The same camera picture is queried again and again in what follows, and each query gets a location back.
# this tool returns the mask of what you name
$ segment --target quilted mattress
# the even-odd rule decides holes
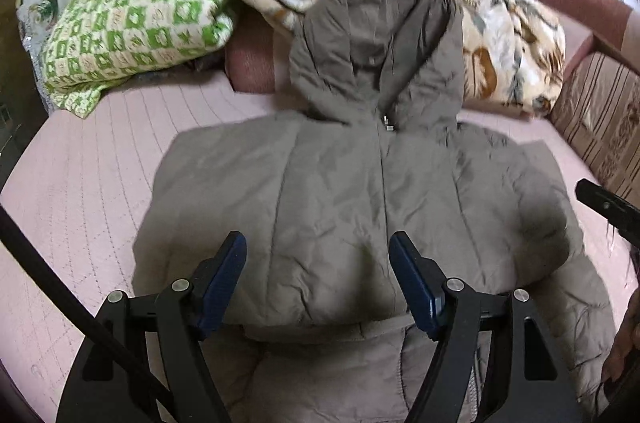
[[[52,114],[15,167],[0,201],[95,313],[114,289],[132,295],[132,241],[151,198],[154,173],[174,136],[300,104],[283,94],[235,93],[223,72],[137,80],[109,93],[85,120],[64,110]],[[545,141],[569,190],[581,178],[594,181],[546,120],[521,122],[466,111],[460,119],[518,142]],[[575,197],[573,206],[619,324],[638,284],[628,244]],[[0,251],[0,300],[0,360],[41,418],[53,422],[82,335],[6,251]]]

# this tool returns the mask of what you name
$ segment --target puffer jacket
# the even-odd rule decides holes
[[[456,121],[461,20],[454,0],[320,0],[290,55],[309,110],[182,133],[162,161],[136,294],[189,276],[231,230],[248,242],[228,326],[204,343],[234,421],[404,420],[434,343],[388,261],[398,230],[476,291],[528,288],[578,396],[597,384],[606,291],[544,144]]]

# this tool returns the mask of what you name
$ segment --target blue gripper pad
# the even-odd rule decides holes
[[[212,259],[200,262],[191,276],[191,302],[195,314],[193,326],[198,339],[206,339],[220,329],[226,307],[234,293],[246,262],[246,239],[231,231]]]
[[[444,273],[434,260],[420,255],[404,231],[396,231],[391,236],[389,261],[415,325],[431,340],[439,340],[444,329]]]

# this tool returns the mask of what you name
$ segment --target green patterned pillow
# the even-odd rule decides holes
[[[42,51],[45,86],[84,118],[132,75],[223,47],[234,17],[228,0],[72,0]]]

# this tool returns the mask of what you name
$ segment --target black pole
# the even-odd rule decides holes
[[[14,220],[0,205],[0,241],[14,256],[44,294],[64,314],[72,324],[84,333],[96,345],[103,346],[113,361],[125,371],[145,383],[156,399],[171,413],[174,411],[174,398],[171,392],[147,370],[136,357],[107,331],[102,324],[69,291],[53,270],[20,231]]]

